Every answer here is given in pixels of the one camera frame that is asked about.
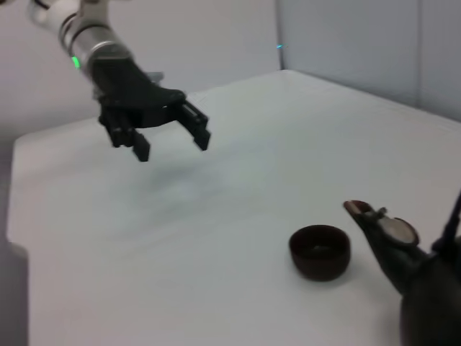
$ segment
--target white table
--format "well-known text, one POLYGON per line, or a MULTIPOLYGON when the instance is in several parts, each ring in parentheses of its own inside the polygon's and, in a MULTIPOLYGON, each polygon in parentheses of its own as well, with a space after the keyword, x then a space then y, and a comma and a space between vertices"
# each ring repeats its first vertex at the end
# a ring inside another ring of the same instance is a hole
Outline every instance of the white table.
POLYGON ((30 345, 398 345, 399 296, 341 204, 387 206, 429 248, 461 188, 461 124, 292 71, 191 100, 205 153, 177 124, 146 131, 148 164, 95 120, 17 141, 30 345), (318 223, 353 246, 327 284, 287 249, 318 223))

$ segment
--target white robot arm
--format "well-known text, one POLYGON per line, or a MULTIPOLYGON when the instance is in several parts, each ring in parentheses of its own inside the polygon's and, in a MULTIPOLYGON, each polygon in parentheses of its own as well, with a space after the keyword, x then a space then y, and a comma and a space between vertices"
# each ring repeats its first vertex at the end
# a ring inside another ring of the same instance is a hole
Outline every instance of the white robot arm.
POLYGON ((29 16, 58 36, 63 49, 90 79, 98 57, 126 58, 130 51, 109 25, 109 0, 31 0, 29 16))
MULTIPOLYGON (((13 1, 0 0, 0 5, 13 1)), ((133 148, 140 161, 148 161, 151 146, 136 129, 177 121, 207 150, 208 118, 187 101, 184 92, 159 87, 139 69, 109 25, 109 0, 30 1, 32 21, 58 37, 76 67, 93 83, 101 105, 99 122, 114 147, 133 148)))

